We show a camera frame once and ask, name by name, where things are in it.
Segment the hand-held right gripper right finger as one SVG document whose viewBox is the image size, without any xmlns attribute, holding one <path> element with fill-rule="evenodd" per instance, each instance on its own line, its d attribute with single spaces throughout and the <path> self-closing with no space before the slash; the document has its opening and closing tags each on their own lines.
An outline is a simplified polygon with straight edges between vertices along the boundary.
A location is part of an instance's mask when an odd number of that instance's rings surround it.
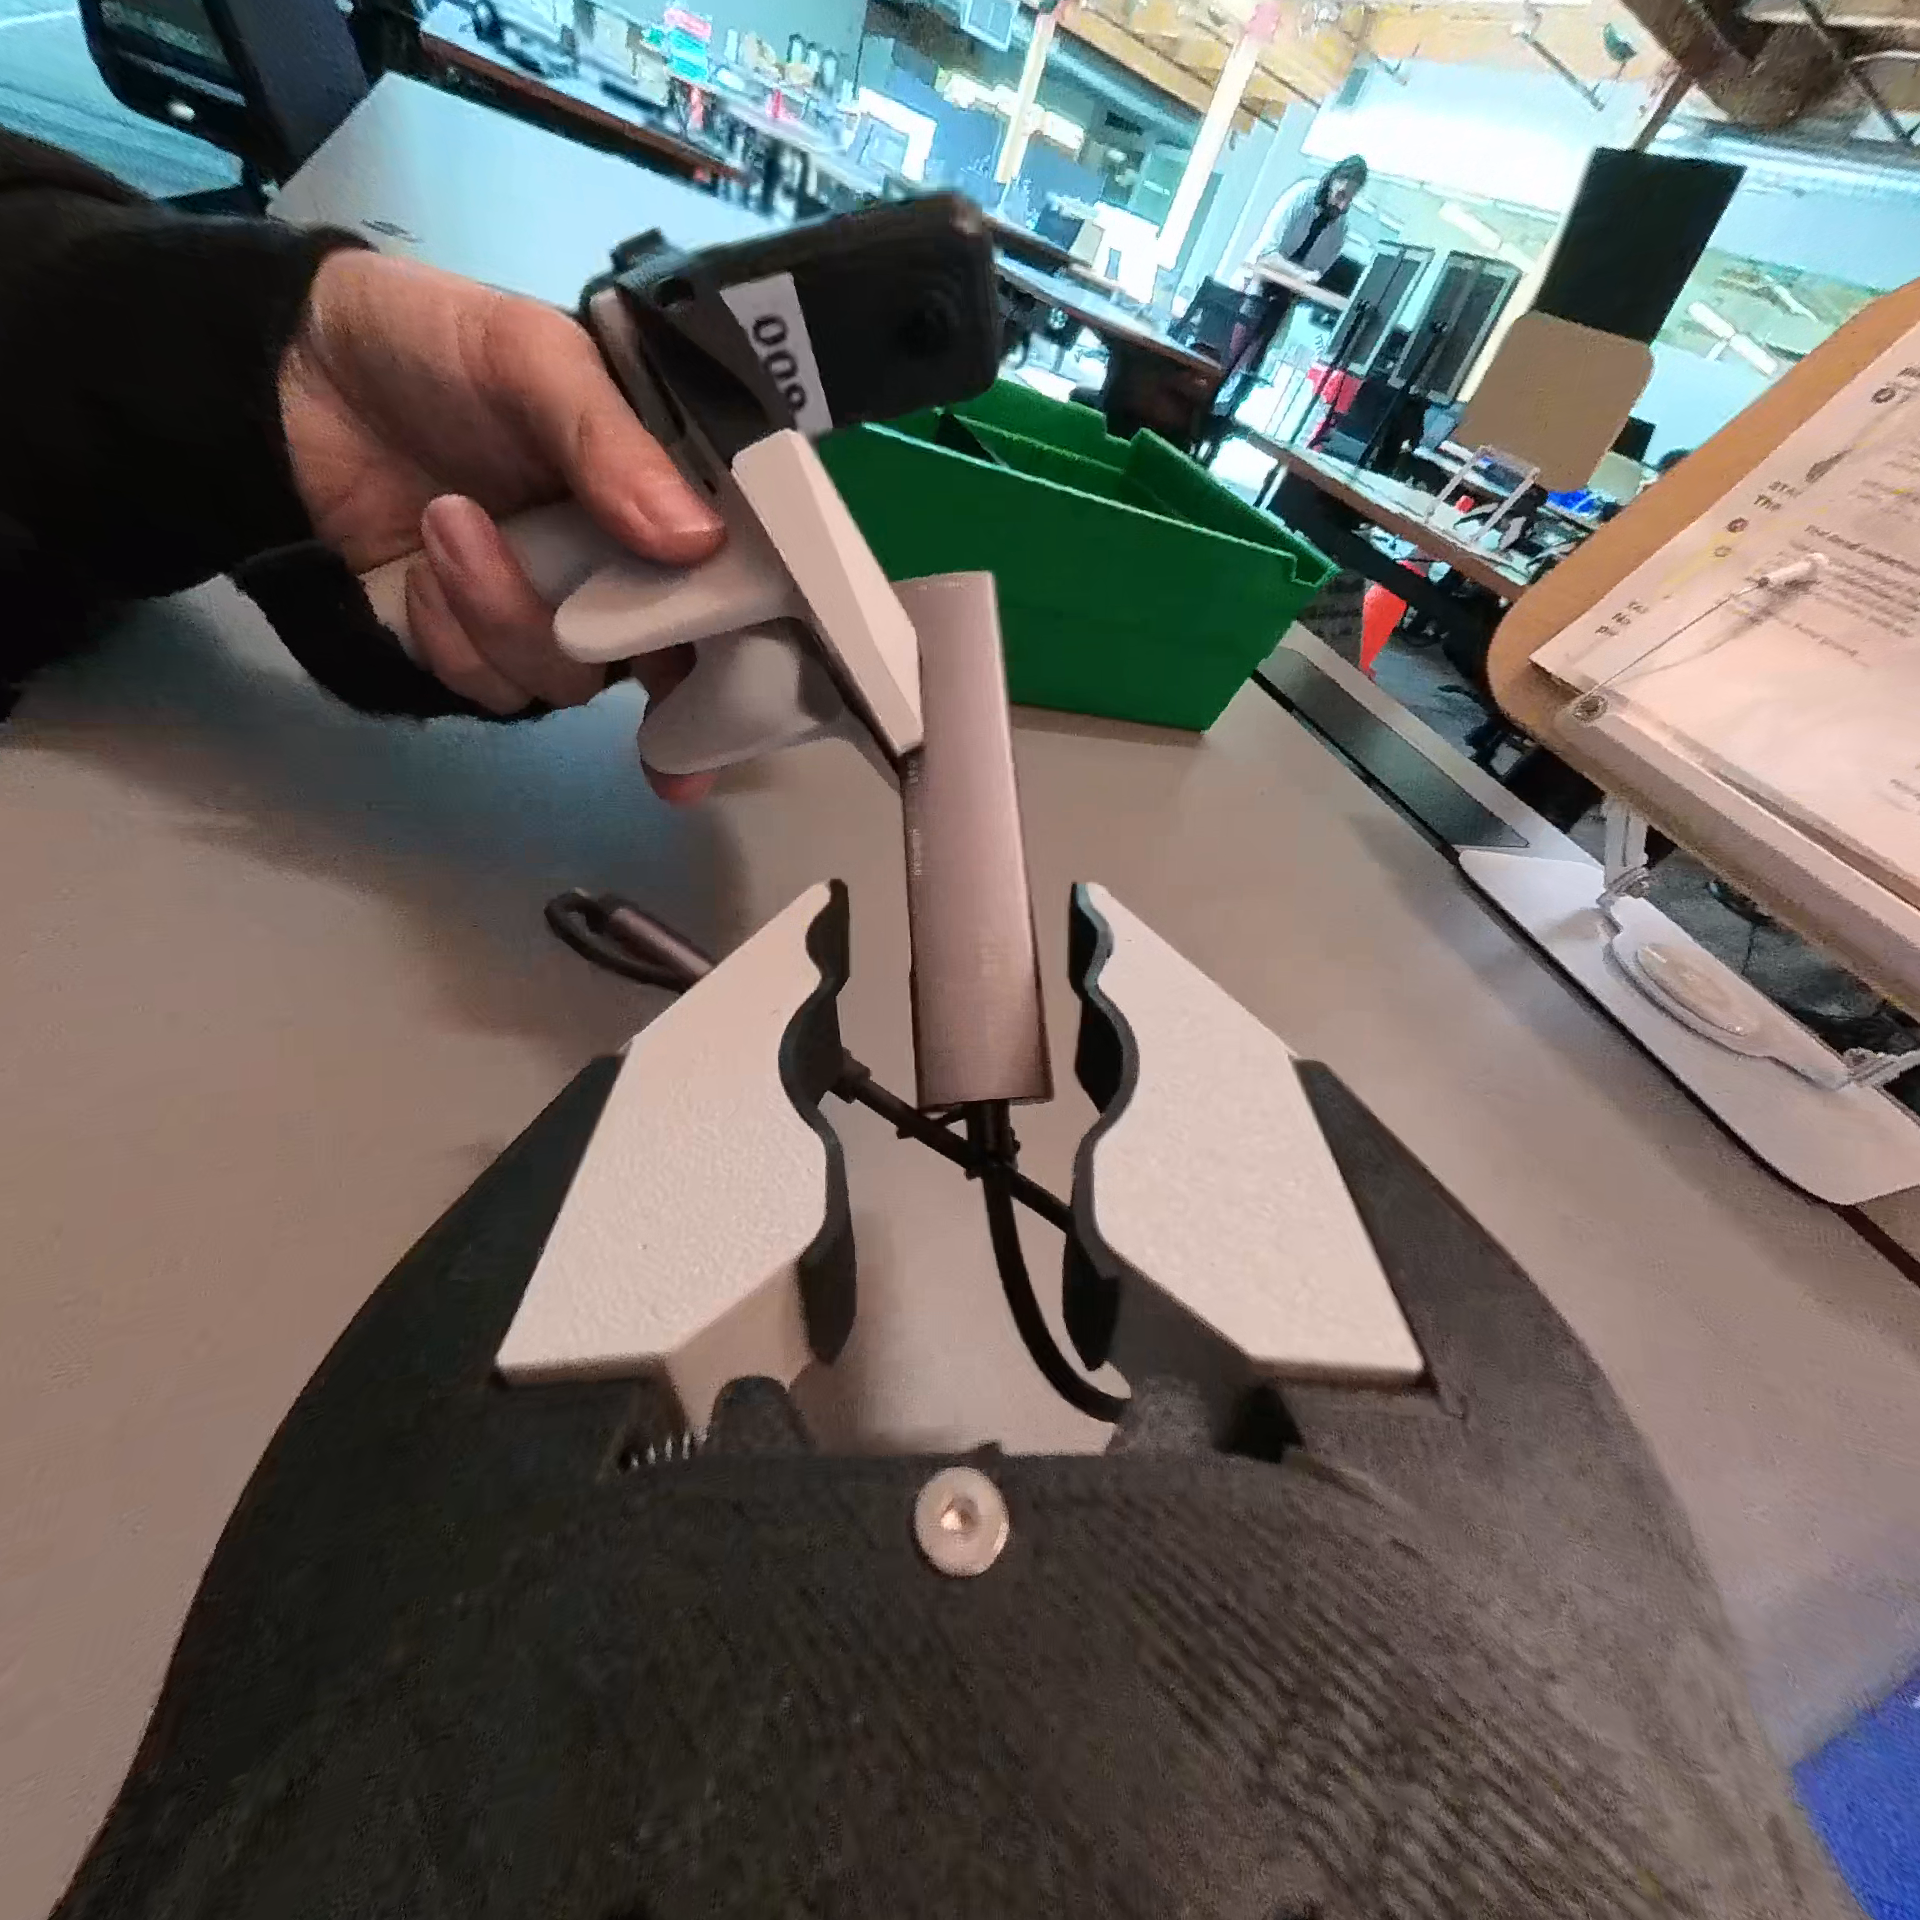
<svg viewBox="0 0 1920 1920">
<path fill-rule="evenodd" d="M 1422 1349 L 1305 1063 L 1115 894 L 1072 887 L 1074 1150 L 1063 1321 L 1129 1385 L 1410 1387 Z"/>
</svg>

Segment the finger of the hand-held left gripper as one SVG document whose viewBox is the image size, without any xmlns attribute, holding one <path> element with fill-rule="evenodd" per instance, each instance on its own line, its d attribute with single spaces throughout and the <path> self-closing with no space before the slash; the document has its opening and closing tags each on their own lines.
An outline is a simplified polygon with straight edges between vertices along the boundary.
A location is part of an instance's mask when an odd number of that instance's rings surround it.
<svg viewBox="0 0 1920 1920">
<path fill-rule="evenodd" d="M 923 743 L 921 645 L 894 583 L 795 427 L 743 448 L 736 491 L 791 576 L 850 704 L 887 759 Z"/>
</svg>

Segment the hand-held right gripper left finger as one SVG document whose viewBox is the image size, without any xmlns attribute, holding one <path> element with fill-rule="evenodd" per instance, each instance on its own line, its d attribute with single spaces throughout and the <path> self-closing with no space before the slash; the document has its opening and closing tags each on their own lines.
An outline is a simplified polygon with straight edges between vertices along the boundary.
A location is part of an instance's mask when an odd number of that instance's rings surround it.
<svg viewBox="0 0 1920 1920">
<path fill-rule="evenodd" d="M 619 1054 L 496 1349 L 507 1385 L 642 1381 L 686 1426 L 725 1387 L 795 1383 L 857 1317 L 846 1154 L 841 880 L 807 887 Z"/>
</svg>

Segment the grey metal USB hub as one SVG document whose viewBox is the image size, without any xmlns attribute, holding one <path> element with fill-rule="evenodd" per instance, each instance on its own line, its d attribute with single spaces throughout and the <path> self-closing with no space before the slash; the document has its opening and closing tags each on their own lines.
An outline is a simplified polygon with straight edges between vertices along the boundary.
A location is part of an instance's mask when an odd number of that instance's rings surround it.
<svg viewBox="0 0 1920 1920">
<path fill-rule="evenodd" d="M 917 1104 L 1051 1097 L 997 583 L 901 583 L 919 640 L 923 741 L 901 775 Z"/>
</svg>

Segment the person's left forearm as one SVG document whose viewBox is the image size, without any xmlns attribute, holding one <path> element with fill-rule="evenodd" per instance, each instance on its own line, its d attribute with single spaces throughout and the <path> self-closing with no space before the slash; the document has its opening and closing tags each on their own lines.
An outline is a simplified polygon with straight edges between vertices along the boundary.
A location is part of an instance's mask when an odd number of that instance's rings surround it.
<svg viewBox="0 0 1920 1920">
<path fill-rule="evenodd" d="M 281 359 L 343 231 L 181 213 L 2 139 L 2 713 L 119 608 L 233 578 L 345 706 L 494 713 L 414 665 L 318 537 Z"/>
</svg>

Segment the grey desk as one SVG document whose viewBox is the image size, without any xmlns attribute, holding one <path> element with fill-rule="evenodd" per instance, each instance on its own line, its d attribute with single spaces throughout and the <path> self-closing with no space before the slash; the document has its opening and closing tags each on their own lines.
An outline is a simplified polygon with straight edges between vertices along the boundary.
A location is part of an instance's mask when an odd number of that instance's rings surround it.
<svg viewBox="0 0 1920 1920">
<path fill-rule="evenodd" d="M 46 1915 L 185 1607 L 370 1289 L 658 997 L 542 907 L 624 894 L 725 951 L 853 903 L 841 1022 L 910 1090 L 894 795 L 841 743 L 706 805 L 640 779 L 631 688 L 533 727 L 386 727 L 217 583 L 5 722 L 5 1915 Z M 1106 885 L 1342 1081 L 1502 1241 L 1671 1477 L 1797 1760 L 1915 1669 L 1915 1285 L 1778 1184 L 1262 686 L 1205 736 L 1026 713 L 1058 1099 L 1067 896 Z"/>
</svg>

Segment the person's left hand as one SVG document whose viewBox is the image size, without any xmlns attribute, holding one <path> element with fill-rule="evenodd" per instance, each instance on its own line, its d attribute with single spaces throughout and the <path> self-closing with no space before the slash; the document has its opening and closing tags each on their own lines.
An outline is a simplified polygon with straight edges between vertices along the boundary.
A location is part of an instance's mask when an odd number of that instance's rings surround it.
<svg viewBox="0 0 1920 1920">
<path fill-rule="evenodd" d="M 496 715 L 608 688 L 606 667 L 562 654 L 501 521 L 569 501 L 670 567 L 725 539 L 576 320 L 411 261 L 325 256 L 279 416 L 315 535 L 354 574 L 402 562 L 414 661 Z"/>
</svg>

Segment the green plastic bin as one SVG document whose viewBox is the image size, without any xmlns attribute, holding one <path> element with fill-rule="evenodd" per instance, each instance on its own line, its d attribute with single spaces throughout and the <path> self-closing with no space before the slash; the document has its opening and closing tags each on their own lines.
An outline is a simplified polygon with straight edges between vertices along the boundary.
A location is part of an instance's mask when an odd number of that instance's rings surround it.
<svg viewBox="0 0 1920 1920">
<path fill-rule="evenodd" d="M 818 453 L 891 581 L 994 576 L 1015 704 L 1205 734 L 1337 576 L 1157 434 L 1010 377 Z"/>
</svg>

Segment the neighbouring grey table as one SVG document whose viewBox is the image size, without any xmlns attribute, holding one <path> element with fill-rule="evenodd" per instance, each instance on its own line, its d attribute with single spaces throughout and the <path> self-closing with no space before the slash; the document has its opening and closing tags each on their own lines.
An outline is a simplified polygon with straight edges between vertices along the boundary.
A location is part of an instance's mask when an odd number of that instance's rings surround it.
<svg viewBox="0 0 1920 1920">
<path fill-rule="evenodd" d="M 402 78 L 373 87 L 279 190 L 272 217 L 352 231 L 386 256 L 567 313 L 638 233 L 693 251 L 773 229 L 683 181 Z"/>
</svg>

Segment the wooden document stand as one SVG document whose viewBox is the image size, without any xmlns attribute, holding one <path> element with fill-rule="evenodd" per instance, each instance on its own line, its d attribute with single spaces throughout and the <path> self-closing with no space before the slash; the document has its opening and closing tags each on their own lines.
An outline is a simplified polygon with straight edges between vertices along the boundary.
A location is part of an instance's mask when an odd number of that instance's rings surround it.
<svg viewBox="0 0 1920 1920">
<path fill-rule="evenodd" d="M 1694 763 L 1575 720 L 1570 695 L 1529 656 L 1906 327 L 1918 338 L 1913 281 L 1845 322 L 1518 601 L 1493 640 L 1490 686 L 1506 720 L 1600 789 L 1602 859 L 1584 869 L 1499 850 L 1458 855 L 1483 901 L 1682 1090 L 1787 1184 L 1842 1207 L 1915 1186 L 1915 1118 L 1888 1093 L 1915 1070 L 1915 1051 L 1835 1049 L 1701 949 L 1646 901 L 1648 837 L 1691 853 L 1913 1017 L 1918 834 L 1915 887 L 1890 885 L 1886 871 L 1856 864 Z"/>
</svg>

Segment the black office chair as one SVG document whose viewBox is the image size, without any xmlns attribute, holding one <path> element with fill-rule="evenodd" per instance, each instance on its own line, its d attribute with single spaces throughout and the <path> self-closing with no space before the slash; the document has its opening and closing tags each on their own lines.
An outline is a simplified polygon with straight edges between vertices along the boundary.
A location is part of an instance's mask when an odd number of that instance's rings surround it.
<svg viewBox="0 0 1920 1920">
<path fill-rule="evenodd" d="M 112 96 L 286 183 L 370 91 L 334 2 L 80 2 Z"/>
</svg>

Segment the cardboard panel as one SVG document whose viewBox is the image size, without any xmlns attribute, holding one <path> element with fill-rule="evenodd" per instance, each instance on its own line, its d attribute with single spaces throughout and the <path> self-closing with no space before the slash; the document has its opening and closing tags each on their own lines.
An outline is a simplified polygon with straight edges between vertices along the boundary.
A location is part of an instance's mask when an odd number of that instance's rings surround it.
<svg viewBox="0 0 1920 1920">
<path fill-rule="evenodd" d="M 1527 311 L 1461 409 L 1451 441 L 1522 464 L 1589 473 L 1607 455 L 1653 373 L 1646 343 Z"/>
</svg>

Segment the black monitor panel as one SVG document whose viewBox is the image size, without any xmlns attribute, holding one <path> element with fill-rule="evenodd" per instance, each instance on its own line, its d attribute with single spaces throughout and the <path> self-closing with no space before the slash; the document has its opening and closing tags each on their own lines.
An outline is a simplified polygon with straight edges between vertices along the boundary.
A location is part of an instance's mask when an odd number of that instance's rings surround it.
<svg viewBox="0 0 1920 1920">
<path fill-rule="evenodd" d="M 1595 149 L 1531 309 L 1653 345 L 1742 181 L 1737 162 Z"/>
</svg>

